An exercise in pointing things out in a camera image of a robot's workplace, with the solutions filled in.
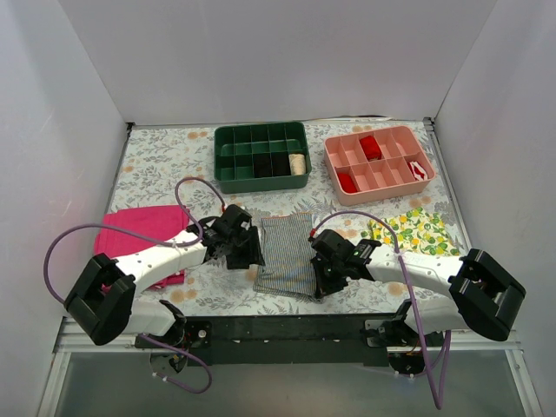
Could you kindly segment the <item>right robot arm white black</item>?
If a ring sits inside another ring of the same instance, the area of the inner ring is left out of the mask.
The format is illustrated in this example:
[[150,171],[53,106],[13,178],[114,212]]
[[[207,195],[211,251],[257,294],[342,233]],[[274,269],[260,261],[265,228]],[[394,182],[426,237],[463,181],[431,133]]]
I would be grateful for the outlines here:
[[403,301],[393,318],[369,328],[368,337],[383,346],[409,346],[424,334],[460,329],[506,341],[526,297],[525,288],[505,268],[476,248],[464,256],[402,255],[378,241],[353,244],[331,229],[309,242],[320,298],[359,279],[403,283],[436,294],[431,300]]

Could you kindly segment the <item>grey striped boxer underwear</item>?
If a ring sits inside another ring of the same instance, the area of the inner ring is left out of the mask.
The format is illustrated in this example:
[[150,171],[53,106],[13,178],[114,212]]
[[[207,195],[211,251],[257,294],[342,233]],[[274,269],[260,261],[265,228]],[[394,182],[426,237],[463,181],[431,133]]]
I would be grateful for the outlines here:
[[308,241],[313,228],[309,213],[261,219],[261,253],[265,264],[257,271],[256,292],[317,302],[317,284]]

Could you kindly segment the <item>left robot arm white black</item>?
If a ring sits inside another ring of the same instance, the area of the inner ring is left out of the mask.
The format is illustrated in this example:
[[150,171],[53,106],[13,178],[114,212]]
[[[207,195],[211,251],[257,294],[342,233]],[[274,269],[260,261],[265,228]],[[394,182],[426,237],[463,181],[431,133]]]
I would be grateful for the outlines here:
[[170,301],[139,297],[164,278],[220,258],[229,270],[264,263],[258,228],[234,204],[142,251],[93,256],[63,305],[97,346],[120,334],[146,334],[165,347],[176,347],[187,337],[185,315]]

